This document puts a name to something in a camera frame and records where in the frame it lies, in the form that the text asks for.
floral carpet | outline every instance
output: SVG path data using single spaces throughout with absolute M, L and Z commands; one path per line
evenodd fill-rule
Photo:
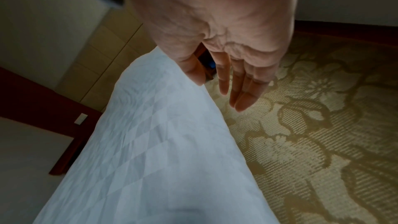
M 398 49 L 298 34 L 250 109 L 206 88 L 282 224 L 398 223 Z

mattress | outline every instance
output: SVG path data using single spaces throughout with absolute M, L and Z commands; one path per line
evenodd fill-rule
M 115 85 L 41 223 L 278 223 L 220 110 L 159 48 Z

beige carpet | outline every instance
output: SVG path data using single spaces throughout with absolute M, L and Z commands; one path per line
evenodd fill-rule
M 296 35 L 266 94 L 211 97 L 282 224 L 398 223 L 398 50 Z

wall outlet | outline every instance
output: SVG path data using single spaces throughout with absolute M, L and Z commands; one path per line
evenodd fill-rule
M 80 114 L 80 116 L 76 119 L 75 124 L 81 125 L 82 122 L 87 118 L 86 114 Z

checkered pattern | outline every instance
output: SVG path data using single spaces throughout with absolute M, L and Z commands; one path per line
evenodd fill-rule
M 239 214 L 245 204 L 252 209 Z M 206 89 L 155 49 L 122 74 L 89 142 L 34 223 L 265 217 L 276 221 Z

